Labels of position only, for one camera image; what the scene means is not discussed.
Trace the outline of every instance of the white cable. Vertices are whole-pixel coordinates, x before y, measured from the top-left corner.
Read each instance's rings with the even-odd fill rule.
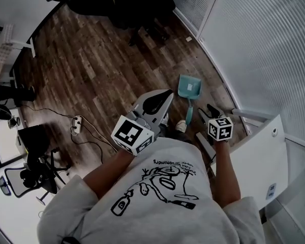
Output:
[[[87,121],[87,123],[90,124],[95,129],[96,133],[99,134],[100,137],[104,138],[106,143],[108,143],[117,152],[115,147],[104,136],[102,136],[100,132],[98,132],[98,130],[94,127],[94,125],[92,123],[90,123],[84,116],[82,116],[82,115],[79,115],[79,116],[81,116],[85,121]]]

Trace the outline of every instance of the cartoon drawing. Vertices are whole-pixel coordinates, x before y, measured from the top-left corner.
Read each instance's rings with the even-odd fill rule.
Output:
[[[131,197],[134,195],[134,188],[138,186],[140,193],[143,196],[147,196],[149,193],[153,192],[161,201],[165,203],[172,203],[187,209],[194,209],[194,203],[178,199],[169,200],[162,193],[163,189],[174,191],[176,189],[176,183],[173,178],[179,176],[180,174],[185,174],[185,179],[182,186],[184,194],[176,194],[174,197],[188,200],[198,200],[199,198],[197,196],[188,195],[185,189],[185,184],[189,175],[193,175],[189,171],[183,171],[176,166],[167,166],[155,167],[151,170],[143,169],[143,172],[144,174],[142,175],[142,180],[129,187],[127,192],[124,193],[124,196],[119,198],[112,206],[111,211],[113,214],[116,216],[122,216],[131,202]]]

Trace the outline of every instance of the white sneaker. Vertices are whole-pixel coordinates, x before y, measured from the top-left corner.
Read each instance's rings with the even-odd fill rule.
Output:
[[[168,113],[164,116],[164,118],[161,121],[161,124],[165,125],[168,127]]]
[[[175,126],[175,130],[179,130],[183,133],[185,133],[185,131],[187,130],[187,124],[185,123],[185,120],[180,120],[179,122],[177,122],[176,126]]]

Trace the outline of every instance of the white t-shirt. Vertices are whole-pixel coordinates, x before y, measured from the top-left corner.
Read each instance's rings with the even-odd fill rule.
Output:
[[[92,243],[264,243],[252,197],[221,209],[211,197],[201,152],[193,145],[158,138],[98,200],[73,177],[45,208],[41,244],[73,236]]]

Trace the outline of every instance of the white cube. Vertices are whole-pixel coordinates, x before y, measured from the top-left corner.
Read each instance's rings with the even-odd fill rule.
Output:
[[[121,116],[111,134],[114,142],[126,151],[137,156],[153,143],[154,132],[139,125],[125,116]]]
[[[216,141],[232,138],[233,122],[229,117],[210,119],[208,122],[208,135]]]

